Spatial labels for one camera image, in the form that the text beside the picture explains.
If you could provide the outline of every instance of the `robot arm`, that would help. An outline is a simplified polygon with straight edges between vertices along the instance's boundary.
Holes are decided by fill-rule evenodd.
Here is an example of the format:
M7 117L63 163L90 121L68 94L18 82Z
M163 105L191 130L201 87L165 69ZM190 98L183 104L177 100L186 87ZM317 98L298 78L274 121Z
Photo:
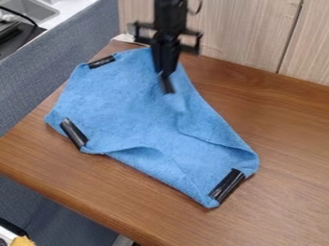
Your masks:
M196 12L191 12L188 0L154 0L154 22L135 22L135 41L150 44L153 62L164 86L164 93L174 93L169 76L176 70L181 51L199 54L202 34L187 29L188 12L197 14L202 8L202 1ZM152 37L141 37L140 29L157 31ZM194 46L181 44L179 35L194 36Z

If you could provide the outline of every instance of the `yellow object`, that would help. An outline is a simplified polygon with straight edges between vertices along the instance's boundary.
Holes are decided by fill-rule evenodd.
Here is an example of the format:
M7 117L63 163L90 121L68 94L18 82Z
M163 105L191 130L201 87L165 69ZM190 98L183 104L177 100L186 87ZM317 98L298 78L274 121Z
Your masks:
M11 246L36 246L36 244L33 241L30 241L26 236L21 236L15 238Z

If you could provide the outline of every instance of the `wooden tabletop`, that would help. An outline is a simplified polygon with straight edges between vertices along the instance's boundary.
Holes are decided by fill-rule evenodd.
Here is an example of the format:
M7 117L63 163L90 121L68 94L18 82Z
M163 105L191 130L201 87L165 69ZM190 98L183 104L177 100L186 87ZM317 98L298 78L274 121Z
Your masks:
M112 42L97 58L133 47ZM43 122L62 88L0 139L0 172L144 246L329 245L329 87L192 55L203 97L260 155L259 172L218 209Z

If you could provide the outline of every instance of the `gray fabric panel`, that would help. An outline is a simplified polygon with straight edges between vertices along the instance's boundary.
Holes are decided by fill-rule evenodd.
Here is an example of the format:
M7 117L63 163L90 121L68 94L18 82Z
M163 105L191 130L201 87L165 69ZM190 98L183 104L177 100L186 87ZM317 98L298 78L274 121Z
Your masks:
M0 135L117 34L117 0L99 0L1 61Z
M25 228L40 246L110 246L117 234L54 203L43 204Z
M0 217L25 228L45 199L34 191L0 176Z

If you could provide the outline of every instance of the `blue microfiber cloth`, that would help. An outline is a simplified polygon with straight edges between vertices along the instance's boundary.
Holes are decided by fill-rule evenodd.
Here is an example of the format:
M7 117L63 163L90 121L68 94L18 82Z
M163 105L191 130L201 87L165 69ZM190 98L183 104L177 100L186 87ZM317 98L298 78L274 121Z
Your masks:
M108 155L166 183L206 208L209 193L232 168L255 173L255 152L198 94L181 64L170 76L174 94L164 94L151 50L114 54L95 69L73 72L46 123L64 135L69 118L89 139L84 153Z

